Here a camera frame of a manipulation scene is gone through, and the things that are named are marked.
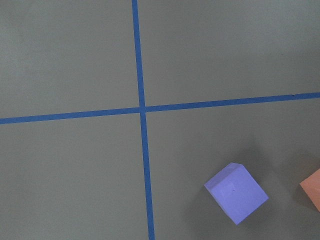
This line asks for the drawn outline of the purple foam block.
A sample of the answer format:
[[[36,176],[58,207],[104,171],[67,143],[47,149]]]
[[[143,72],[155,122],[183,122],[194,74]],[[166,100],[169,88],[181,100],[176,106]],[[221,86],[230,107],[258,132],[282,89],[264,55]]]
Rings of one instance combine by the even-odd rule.
[[[269,199],[244,165],[234,162],[209,179],[204,187],[236,225]]]

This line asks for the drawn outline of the orange foam block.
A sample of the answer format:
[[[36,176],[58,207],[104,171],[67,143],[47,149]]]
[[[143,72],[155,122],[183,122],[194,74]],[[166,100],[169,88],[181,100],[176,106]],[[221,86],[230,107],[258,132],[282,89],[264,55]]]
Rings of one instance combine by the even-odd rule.
[[[320,211],[320,170],[318,169],[299,184],[313,205]]]

